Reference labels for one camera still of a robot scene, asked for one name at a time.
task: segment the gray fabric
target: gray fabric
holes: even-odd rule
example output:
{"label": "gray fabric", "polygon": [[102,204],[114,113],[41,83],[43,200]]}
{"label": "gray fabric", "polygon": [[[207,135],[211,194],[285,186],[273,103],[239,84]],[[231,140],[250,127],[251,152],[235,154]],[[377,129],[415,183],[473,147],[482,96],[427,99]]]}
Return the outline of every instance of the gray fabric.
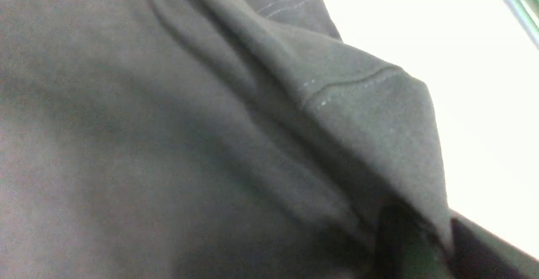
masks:
{"label": "gray fabric", "polygon": [[451,250],[441,148],[426,85],[339,41],[268,23],[243,0],[202,1],[296,106],[432,222]]}
{"label": "gray fabric", "polygon": [[2,0],[0,277],[362,277],[398,200],[449,250],[425,85],[295,1]]}

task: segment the gray t-shirt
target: gray t-shirt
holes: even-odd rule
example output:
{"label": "gray t-shirt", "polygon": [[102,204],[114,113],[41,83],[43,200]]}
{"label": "gray t-shirt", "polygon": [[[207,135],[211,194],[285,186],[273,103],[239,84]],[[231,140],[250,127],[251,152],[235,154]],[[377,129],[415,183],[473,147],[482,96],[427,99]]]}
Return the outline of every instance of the gray t-shirt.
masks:
{"label": "gray t-shirt", "polygon": [[427,87],[322,0],[1,4],[2,279],[362,277],[396,202],[451,251]]}

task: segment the white wall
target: white wall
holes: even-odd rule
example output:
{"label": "white wall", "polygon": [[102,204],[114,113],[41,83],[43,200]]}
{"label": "white wall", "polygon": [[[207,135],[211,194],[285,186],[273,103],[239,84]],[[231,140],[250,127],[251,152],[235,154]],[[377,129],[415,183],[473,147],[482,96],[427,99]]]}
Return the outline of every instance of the white wall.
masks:
{"label": "white wall", "polygon": [[503,1],[325,2],[346,43],[429,85],[451,208],[539,258],[539,51]]}

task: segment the gray cotton cloth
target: gray cotton cloth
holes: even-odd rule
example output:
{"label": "gray cotton cloth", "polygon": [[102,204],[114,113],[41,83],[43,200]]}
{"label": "gray cotton cloth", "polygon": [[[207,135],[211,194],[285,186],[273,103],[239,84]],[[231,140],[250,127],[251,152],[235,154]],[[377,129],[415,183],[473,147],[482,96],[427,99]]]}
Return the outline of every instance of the gray cotton cloth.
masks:
{"label": "gray cotton cloth", "polygon": [[363,278],[451,251],[427,87],[322,0],[2,0],[0,278]]}

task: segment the white background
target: white background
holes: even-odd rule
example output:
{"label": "white background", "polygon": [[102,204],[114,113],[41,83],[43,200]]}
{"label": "white background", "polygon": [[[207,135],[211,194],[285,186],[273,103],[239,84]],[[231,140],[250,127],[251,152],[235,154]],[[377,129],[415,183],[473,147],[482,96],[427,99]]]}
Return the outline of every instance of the white background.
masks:
{"label": "white background", "polygon": [[502,0],[324,0],[345,43],[427,83],[451,208],[539,258],[539,51]]}

